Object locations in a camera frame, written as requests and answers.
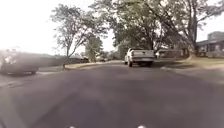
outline car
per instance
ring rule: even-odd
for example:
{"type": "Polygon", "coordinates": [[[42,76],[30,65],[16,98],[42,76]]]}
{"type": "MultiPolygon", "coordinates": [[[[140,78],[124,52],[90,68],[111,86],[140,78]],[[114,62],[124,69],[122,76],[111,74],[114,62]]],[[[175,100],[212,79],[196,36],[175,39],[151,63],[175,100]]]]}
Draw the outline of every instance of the car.
{"type": "Polygon", "coordinates": [[[24,61],[24,59],[18,57],[8,56],[1,58],[0,61],[0,73],[25,73],[30,72],[31,74],[36,74],[38,71],[38,66],[31,64],[29,61],[24,61]]]}
{"type": "Polygon", "coordinates": [[[132,67],[133,64],[147,64],[149,67],[152,66],[155,59],[153,50],[144,50],[144,49],[132,49],[129,48],[126,53],[124,64],[132,67]]]}

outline truck tailgate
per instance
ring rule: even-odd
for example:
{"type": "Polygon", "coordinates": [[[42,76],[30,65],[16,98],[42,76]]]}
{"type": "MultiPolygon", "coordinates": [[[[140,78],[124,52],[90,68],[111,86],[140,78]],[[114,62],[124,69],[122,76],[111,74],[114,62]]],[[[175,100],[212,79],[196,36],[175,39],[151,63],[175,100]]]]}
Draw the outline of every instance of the truck tailgate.
{"type": "Polygon", "coordinates": [[[153,50],[133,50],[133,56],[134,57],[150,57],[153,58],[154,57],[154,51],[153,50]]]}

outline white pickup truck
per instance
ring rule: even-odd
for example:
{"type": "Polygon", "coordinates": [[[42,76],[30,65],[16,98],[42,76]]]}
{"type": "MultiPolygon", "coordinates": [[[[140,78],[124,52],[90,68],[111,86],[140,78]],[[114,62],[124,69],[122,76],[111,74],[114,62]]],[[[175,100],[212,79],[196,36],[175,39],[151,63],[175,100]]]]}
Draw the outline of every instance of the white pickup truck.
{"type": "Polygon", "coordinates": [[[142,64],[147,64],[147,66],[152,66],[155,59],[153,50],[140,50],[129,48],[125,56],[124,64],[132,67],[134,63],[141,66],[142,64]]]}

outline street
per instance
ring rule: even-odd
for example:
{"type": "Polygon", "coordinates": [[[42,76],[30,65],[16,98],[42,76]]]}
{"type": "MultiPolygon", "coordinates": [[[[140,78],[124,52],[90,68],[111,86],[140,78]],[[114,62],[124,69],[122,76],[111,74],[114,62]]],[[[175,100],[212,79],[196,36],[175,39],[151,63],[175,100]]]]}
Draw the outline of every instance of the street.
{"type": "Polygon", "coordinates": [[[223,128],[223,99],[218,83],[110,64],[2,86],[0,119],[7,128],[223,128]]]}

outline overcast sky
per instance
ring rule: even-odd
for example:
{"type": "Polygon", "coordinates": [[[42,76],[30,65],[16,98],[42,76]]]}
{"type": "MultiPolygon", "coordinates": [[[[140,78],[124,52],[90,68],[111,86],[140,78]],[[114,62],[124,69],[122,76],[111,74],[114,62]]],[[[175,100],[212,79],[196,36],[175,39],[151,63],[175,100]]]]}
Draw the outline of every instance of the overcast sky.
{"type": "MultiPolygon", "coordinates": [[[[0,49],[19,46],[22,51],[54,53],[54,25],[49,16],[59,3],[76,5],[87,10],[94,0],[1,0],[0,1],[0,49]]],[[[224,15],[207,21],[198,40],[205,40],[213,31],[224,31],[224,15]]],[[[104,39],[104,49],[113,50],[112,33],[104,39]]]]}

